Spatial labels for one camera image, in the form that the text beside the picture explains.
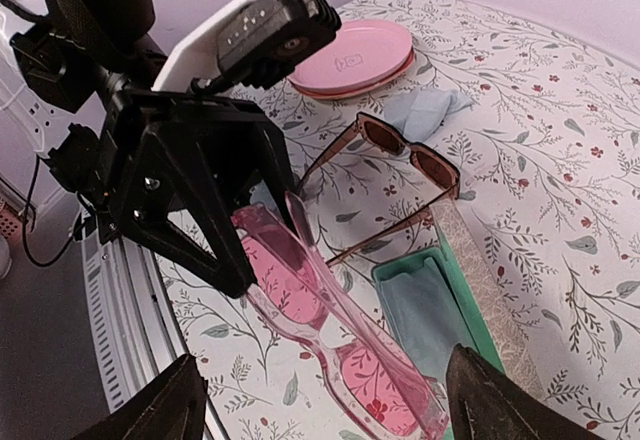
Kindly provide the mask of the large blue cleaning cloth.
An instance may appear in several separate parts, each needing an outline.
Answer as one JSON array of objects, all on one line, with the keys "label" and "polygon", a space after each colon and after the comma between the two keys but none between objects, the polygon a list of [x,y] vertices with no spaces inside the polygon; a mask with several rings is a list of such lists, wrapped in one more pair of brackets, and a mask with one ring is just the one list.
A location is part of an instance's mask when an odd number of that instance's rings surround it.
[{"label": "large blue cleaning cloth", "polygon": [[427,258],[414,270],[378,267],[373,278],[396,342],[421,374],[444,382],[454,347],[474,341],[435,261]]}]

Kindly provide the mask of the grey glasses case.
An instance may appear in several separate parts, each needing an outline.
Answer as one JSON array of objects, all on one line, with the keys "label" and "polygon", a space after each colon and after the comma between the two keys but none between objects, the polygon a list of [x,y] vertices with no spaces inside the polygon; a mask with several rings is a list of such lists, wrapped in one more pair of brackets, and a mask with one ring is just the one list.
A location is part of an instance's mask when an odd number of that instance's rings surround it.
[{"label": "grey glasses case", "polygon": [[425,259],[433,259],[451,289],[473,338],[474,344],[468,347],[529,395],[537,400],[542,399],[542,382],[527,350],[524,335],[512,318],[499,287],[454,203],[441,200],[432,205],[432,213],[436,244],[376,266],[372,278],[378,267],[385,272],[400,267],[414,270]]}]

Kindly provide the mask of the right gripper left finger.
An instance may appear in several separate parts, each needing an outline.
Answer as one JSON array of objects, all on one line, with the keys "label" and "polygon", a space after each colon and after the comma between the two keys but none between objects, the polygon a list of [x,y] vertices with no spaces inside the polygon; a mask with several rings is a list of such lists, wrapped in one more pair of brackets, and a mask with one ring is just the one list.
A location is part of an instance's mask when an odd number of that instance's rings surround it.
[{"label": "right gripper left finger", "polygon": [[86,439],[201,439],[207,382],[196,358],[178,357],[117,411],[77,434]]}]

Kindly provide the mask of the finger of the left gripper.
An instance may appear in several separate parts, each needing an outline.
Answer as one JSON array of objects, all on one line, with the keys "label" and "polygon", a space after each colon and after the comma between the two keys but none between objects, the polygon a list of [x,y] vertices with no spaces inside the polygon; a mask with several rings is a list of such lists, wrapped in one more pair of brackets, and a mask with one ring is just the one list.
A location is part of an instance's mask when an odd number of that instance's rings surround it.
[{"label": "finger of the left gripper", "polygon": [[294,190],[295,181],[282,132],[269,120],[259,122],[253,127],[251,143],[256,156],[256,167],[281,218],[290,230],[295,230],[286,202],[286,193]]},{"label": "finger of the left gripper", "polygon": [[192,134],[107,135],[108,211],[121,234],[231,298],[253,284],[202,148]]}]

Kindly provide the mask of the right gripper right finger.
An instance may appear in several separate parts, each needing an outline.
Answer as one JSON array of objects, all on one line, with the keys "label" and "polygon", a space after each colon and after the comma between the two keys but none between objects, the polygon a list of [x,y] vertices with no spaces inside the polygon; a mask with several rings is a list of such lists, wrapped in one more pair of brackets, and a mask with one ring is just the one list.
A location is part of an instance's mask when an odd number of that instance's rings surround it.
[{"label": "right gripper right finger", "polygon": [[475,350],[453,348],[446,371],[456,439],[596,439],[534,399]]}]

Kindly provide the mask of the pink sunglasses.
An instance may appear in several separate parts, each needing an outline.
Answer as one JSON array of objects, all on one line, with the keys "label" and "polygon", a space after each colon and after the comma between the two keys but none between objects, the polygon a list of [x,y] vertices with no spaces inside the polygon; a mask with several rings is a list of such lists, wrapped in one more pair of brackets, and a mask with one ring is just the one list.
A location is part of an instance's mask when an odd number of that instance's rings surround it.
[{"label": "pink sunglasses", "polygon": [[372,439],[441,439],[449,416],[404,350],[343,290],[310,236],[299,198],[286,198],[292,233],[262,204],[234,226],[256,275],[246,299],[265,325],[318,360],[342,412]]}]

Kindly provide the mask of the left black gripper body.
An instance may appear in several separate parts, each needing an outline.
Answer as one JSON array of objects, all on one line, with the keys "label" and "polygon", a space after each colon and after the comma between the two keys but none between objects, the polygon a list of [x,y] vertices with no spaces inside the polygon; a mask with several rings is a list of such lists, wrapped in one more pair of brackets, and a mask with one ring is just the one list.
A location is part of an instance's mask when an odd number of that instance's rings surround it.
[{"label": "left black gripper body", "polygon": [[189,245],[185,208],[212,245],[235,245],[230,216],[265,182],[280,198],[280,130],[251,101],[141,89],[115,93],[100,138],[98,196],[141,245]]}]

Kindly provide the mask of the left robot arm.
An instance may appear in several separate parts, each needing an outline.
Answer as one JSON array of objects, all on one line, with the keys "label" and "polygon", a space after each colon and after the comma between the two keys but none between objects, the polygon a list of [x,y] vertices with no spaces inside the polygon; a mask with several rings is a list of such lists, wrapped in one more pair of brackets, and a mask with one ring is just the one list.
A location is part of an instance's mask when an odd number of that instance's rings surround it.
[{"label": "left robot arm", "polygon": [[29,88],[68,112],[92,95],[104,105],[100,132],[71,125],[46,160],[101,241],[126,237],[243,296],[256,276],[231,216],[254,174],[277,202],[292,190],[280,129],[249,101],[153,89],[168,60],[149,34],[152,0],[45,0],[44,15],[2,4],[30,23],[9,42]]}]

